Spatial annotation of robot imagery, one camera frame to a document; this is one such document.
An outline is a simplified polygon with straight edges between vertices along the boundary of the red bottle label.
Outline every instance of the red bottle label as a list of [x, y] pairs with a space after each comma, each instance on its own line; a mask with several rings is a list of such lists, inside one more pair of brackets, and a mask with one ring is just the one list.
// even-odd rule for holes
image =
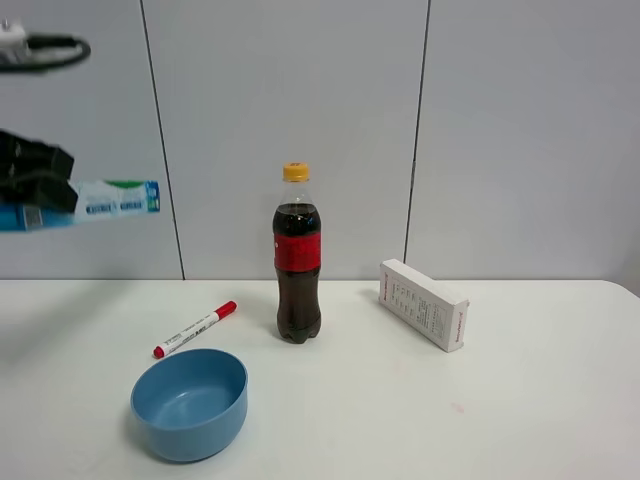
[[274, 234], [276, 268], [287, 272], [307, 272], [320, 266], [320, 234], [287, 237]]

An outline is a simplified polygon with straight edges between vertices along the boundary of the plastic bottle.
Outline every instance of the plastic bottle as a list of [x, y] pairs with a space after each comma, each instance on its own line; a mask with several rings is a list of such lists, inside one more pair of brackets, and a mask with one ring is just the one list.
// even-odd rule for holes
[[304, 343], [320, 331], [320, 215], [306, 189], [309, 180], [306, 163], [286, 164], [283, 179], [285, 193], [273, 216], [280, 291], [278, 331], [287, 340]]

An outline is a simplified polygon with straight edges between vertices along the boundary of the black cable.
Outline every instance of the black cable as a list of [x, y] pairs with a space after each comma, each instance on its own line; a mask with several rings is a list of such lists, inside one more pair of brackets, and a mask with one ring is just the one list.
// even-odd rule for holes
[[49, 48], [74, 48], [77, 50], [77, 54], [66, 58], [47, 60], [45, 62], [0, 63], [0, 74], [38, 73], [55, 70], [80, 63], [91, 55], [91, 47], [85, 40], [68, 35], [29, 35], [25, 43], [29, 50], [33, 51]]

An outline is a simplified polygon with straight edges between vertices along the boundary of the yellow bottle cap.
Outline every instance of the yellow bottle cap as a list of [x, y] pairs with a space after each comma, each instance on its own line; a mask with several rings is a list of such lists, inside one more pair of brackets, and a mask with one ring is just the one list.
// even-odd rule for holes
[[306, 163], [285, 163], [282, 177], [285, 182], [306, 182], [309, 180], [309, 165]]

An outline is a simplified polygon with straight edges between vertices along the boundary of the panel seam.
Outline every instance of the panel seam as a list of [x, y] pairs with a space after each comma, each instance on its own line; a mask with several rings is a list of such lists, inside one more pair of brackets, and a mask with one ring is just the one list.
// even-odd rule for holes
[[158, 89], [156, 87], [156, 76], [153, 71], [153, 61], [151, 60], [151, 45], [149, 43], [149, 30], [147, 28], [147, 17], [144, 12], [143, 0], [139, 0], [140, 13], [142, 14], [142, 27], [144, 30], [144, 39], [147, 45], [147, 58], [149, 60], [149, 72], [151, 73], [151, 85], [153, 87], [153, 99], [156, 104], [156, 117], [158, 119], [158, 130], [160, 131], [160, 144], [162, 145], [162, 157], [164, 159], [164, 169], [167, 175], [167, 188], [169, 190], [169, 202], [171, 203], [171, 215], [173, 217], [173, 227], [176, 234], [176, 245], [178, 247], [178, 258], [180, 260], [180, 272], [182, 279], [186, 280], [184, 275], [184, 262], [182, 260], [182, 247], [180, 246], [180, 234], [178, 233], [178, 220], [176, 218], [176, 208], [173, 202], [173, 190], [171, 189], [171, 177], [169, 176], [169, 164], [167, 163], [167, 149], [164, 141], [164, 129], [162, 128], [162, 118], [160, 117], [160, 103], [158, 101]]
[[418, 136], [420, 133], [420, 117], [422, 114], [422, 90], [424, 87], [424, 67], [427, 58], [427, 40], [429, 39], [429, 20], [431, 19], [431, 0], [427, 3], [427, 18], [424, 25], [424, 43], [422, 45], [422, 66], [420, 68], [420, 91], [418, 92], [418, 112], [416, 114], [416, 133], [413, 143], [413, 161], [411, 163], [411, 183], [409, 185], [409, 208], [407, 209], [407, 229], [404, 237], [403, 263], [407, 262], [407, 250], [409, 247], [409, 230], [411, 227], [411, 206], [413, 203], [413, 185], [416, 175], [416, 158], [418, 153]]

